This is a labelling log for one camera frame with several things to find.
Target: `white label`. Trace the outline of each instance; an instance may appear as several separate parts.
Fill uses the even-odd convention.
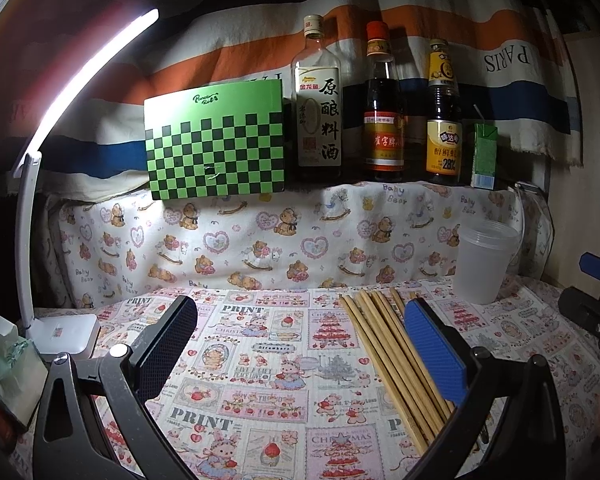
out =
[[[296,67],[298,165],[339,166],[342,99],[338,69]]]

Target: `blue stripe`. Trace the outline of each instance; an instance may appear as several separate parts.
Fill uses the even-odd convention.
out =
[[[400,88],[404,93],[405,112],[412,116],[426,116],[429,110],[427,80],[404,79],[400,81]],[[461,84],[459,89],[462,115],[470,121],[479,119],[473,106],[476,104],[487,120],[534,119],[567,135],[571,130],[580,130],[577,102],[551,97],[540,84],[515,81],[500,88]],[[362,126],[361,111],[365,97],[365,84],[343,89],[344,128]],[[58,173],[84,173],[96,178],[109,178],[126,170],[146,171],[144,140],[97,144],[52,135],[43,143],[42,153],[42,168]]]

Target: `glass bottle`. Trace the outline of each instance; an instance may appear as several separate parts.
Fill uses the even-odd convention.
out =
[[[404,118],[389,27],[385,22],[369,22],[366,35],[365,173],[370,180],[397,182],[404,170]]]
[[[458,83],[446,40],[431,40],[427,163],[429,181],[454,186],[460,179],[462,115]]]
[[[322,16],[304,18],[304,49],[291,62],[298,177],[332,182],[342,168],[340,60],[322,44]]]

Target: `bundle of wooden sticks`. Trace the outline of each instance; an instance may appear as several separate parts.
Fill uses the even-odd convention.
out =
[[[397,310],[376,290],[341,296],[366,351],[384,383],[416,450],[423,454],[454,410],[436,384],[405,332],[404,303],[391,288]]]

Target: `frosted plastic cup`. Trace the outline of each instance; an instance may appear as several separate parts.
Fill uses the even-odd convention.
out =
[[[454,294],[469,303],[492,303],[518,250],[520,234],[499,222],[470,219],[460,226],[458,235]]]

